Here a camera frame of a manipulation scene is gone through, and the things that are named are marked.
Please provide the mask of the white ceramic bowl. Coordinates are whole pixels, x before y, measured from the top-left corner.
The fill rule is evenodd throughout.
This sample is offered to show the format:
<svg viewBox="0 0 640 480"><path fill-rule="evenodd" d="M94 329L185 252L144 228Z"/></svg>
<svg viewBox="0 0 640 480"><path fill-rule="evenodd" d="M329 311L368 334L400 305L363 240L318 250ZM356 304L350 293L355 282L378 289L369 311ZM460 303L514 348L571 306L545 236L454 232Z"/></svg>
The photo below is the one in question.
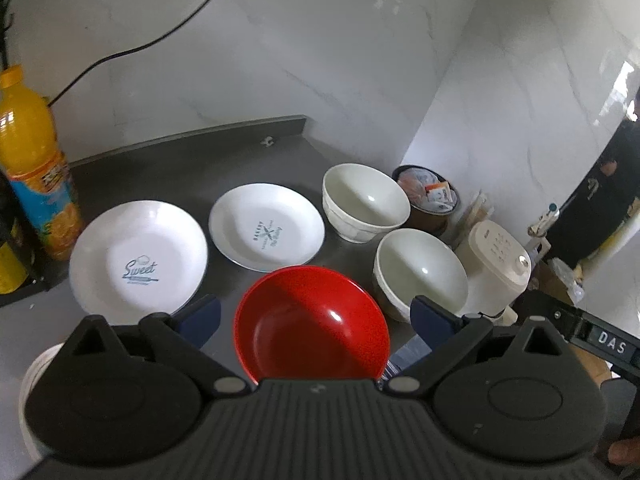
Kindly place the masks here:
<svg viewBox="0 0 640 480"><path fill-rule="evenodd" d="M468 277L454 252L415 229L399 229L382 238L374 257L373 288L383 312L404 323L410 323L410 304L416 296L458 313L469 295Z"/></svg>
<svg viewBox="0 0 640 480"><path fill-rule="evenodd" d="M339 164L324 174L322 207L337 235L354 244L398 229L411 212L396 181L360 164Z"/></svg>

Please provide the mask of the white plate Sweet print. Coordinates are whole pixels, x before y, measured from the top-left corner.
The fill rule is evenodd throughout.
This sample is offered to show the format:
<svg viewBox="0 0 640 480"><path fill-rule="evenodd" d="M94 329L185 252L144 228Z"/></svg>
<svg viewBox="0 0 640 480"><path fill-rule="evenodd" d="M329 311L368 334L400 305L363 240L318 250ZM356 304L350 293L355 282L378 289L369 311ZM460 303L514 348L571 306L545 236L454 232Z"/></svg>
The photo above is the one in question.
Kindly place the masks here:
<svg viewBox="0 0 640 480"><path fill-rule="evenodd" d="M82 310L112 325L132 325L185 306L207 263L205 234L190 214L159 200L135 200L86 227L70 256L68 277Z"/></svg>

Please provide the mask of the red plastic bowl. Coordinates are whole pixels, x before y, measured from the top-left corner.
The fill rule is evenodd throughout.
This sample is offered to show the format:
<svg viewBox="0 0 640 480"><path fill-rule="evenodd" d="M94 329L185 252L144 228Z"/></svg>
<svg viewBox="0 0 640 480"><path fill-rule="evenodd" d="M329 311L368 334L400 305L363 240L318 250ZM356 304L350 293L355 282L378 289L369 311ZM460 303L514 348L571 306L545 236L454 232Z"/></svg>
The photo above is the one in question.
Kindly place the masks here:
<svg viewBox="0 0 640 480"><path fill-rule="evenodd" d="M245 374L263 379L373 379L390 334L374 299L321 266L289 266L260 278L236 308L233 343Z"/></svg>

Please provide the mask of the white plate Bakery print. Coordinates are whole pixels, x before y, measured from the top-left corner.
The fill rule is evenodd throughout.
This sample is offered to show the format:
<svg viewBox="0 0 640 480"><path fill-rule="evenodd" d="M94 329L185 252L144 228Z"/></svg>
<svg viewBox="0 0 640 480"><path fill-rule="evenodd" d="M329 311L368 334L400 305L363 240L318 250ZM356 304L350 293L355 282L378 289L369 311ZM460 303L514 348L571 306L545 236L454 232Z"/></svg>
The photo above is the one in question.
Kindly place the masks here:
<svg viewBox="0 0 640 480"><path fill-rule="evenodd" d="M272 183L224 193L209 213L208 229L226 258L260 273L309 262L326 236L320 212L305 196Z"/></svg>

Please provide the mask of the brown pot with bags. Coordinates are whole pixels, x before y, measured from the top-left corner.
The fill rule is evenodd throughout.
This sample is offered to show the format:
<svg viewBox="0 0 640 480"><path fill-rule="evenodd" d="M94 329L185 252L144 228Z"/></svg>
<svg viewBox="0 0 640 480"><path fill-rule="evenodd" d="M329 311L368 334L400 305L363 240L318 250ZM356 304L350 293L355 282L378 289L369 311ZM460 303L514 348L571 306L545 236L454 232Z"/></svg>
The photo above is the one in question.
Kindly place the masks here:
<svg viewBox="0 0 640 480"><path fill-rule="evenodd" d="M441 237L460 205L454 185L437 172L416 165L397 167L392 179L406 193L411 206L404 227Z"/></svg>

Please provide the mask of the yellow label dark bottle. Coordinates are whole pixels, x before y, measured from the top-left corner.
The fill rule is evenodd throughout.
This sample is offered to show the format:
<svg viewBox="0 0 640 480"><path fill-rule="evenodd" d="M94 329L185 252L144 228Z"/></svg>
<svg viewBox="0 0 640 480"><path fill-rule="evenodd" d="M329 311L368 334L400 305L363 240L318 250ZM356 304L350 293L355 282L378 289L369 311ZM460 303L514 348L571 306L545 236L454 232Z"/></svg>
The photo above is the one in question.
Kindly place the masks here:
<svg viewBox="0 0 640 480"><path fill-rule="evenodd" d="M27 266L21 259L24 236L17 206L9 183L1 177L1 289L9 295L29 278Z"/></svg>

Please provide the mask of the orange juice bottle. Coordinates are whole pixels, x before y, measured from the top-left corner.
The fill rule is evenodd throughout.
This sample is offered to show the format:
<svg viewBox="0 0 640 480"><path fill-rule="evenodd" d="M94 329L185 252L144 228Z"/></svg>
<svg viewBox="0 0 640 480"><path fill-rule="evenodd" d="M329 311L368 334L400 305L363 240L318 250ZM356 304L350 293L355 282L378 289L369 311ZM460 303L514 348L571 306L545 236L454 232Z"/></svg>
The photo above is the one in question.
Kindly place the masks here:
<svg viewBox="0 0 640 480"><path fill-rule="evenodd" d="M44 251L70 258L85 222L50 108L19 65L1 73L1 169Z"/></svg>

